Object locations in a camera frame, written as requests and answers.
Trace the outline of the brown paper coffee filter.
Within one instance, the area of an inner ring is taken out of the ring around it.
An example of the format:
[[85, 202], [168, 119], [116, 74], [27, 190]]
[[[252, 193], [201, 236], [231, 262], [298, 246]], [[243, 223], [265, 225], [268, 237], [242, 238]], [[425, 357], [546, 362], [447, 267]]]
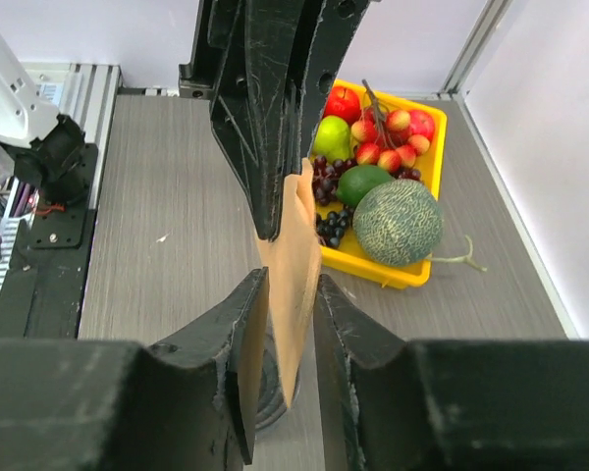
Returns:
[[272, 241], [256, 240], [261, 263], [268, 268], [268, 307], [288, 408], [295, 397], [321, 269], [312, 178], [311, 161], [304, 158], [301, 172], [285, 178], [279, 235]]

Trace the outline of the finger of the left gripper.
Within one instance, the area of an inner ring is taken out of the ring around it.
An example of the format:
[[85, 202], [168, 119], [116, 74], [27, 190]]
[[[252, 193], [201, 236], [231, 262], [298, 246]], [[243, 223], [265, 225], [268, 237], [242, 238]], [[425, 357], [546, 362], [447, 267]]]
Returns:
[[329, 92], [369, 1], [314, 1], [297, 85], [297, 154], [310, 154]]

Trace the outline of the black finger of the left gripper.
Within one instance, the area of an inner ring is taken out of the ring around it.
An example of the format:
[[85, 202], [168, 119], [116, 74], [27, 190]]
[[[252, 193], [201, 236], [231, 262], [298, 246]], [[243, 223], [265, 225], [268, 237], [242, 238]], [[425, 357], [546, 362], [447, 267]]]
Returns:
[[241, 184], [256, 233], [280, 233], [284, 183], [295, 157], [295, 92], [289, 78], [301, 1], [239, 1], [230, 14], [215, 92], [212, 132]]

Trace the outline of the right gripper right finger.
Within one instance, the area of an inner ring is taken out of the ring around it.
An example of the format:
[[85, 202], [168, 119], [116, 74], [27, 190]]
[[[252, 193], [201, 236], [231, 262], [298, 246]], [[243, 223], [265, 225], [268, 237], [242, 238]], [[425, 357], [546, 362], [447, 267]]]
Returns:
[[589, 470], [589, 340], [402, 340], [322, 276], [329, 470]]

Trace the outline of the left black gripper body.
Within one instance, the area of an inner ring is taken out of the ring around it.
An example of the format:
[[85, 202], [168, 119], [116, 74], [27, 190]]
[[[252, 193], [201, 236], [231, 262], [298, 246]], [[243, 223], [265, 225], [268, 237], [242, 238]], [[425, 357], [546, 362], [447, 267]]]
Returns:
[[184, 98], [245, 97], [244, 1], [200, 1], [190, 60], [179, 65]]

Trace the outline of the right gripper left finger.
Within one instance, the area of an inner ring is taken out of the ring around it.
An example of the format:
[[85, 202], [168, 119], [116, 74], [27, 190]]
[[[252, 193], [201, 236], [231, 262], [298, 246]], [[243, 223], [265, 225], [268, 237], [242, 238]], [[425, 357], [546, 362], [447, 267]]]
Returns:
[[252, 461], [268, 273], [152, 346], [0, 340], [0, 470], [240, 470]]

